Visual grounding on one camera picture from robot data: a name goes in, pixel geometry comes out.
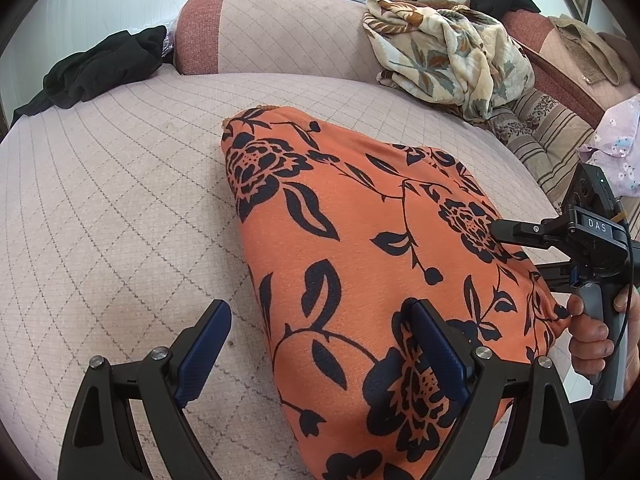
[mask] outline floral blanket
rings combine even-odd
[[[313,478],[420,480],[460,406],[414,337],[413,298],[474,347],[523,363],[548,353],[567,309],[522,248],[492,237],[498,212],[449,153],[289,107],[251,108],[223,127],[271,361],[257,374],[271,371],[278,392],[269,402]]]
[[[533,88],[533,69],[500,22],[456,9],[367,0],[363,26],[385,68],[381,84],[484,121]]]

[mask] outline sofa backrest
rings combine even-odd
[[[175,65],[185,75],[270,72],[376,82],[382,67],[351,0],[189,0]]]

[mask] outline pink fabric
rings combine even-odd
[[[615,196],[640,198],[640,94],[607,110],[591,139],[578,149],[600,166]]]
[[[218,73],[223,0],[188,0],[175,29],[175,66],[184,75]]]

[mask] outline hand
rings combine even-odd
[[[622,314],[626,310],[628,294],[628,287],[625,287],[613,302],[613,307]],[[574,370],[585,376],[601,372],[605,366],[604,358],[611,355],[615,344],[615,341],[612,342],[607,339],[609,333],[607,325],[584,314],[582,298],[575,294],[572,294],[569,298],[566,307],[572,316],[569,332],[573,337],[569,343],[569,352],[571,352],[571,362]],[[638,380],[638,375],[640,374],[639,340],[640,295],[636,288],[633,287],[631,310],[629,311],[628,319],[625,395]],[[619,402],[610,402],[609,405],[611,409],[615,409]]]

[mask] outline beige blanket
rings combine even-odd
[[[381,84],[456,107],[468,121],[487,120],[494,107],[533,88],[529,60],[504,26],[481,12],[367,0],[363,25],[386,69]]]

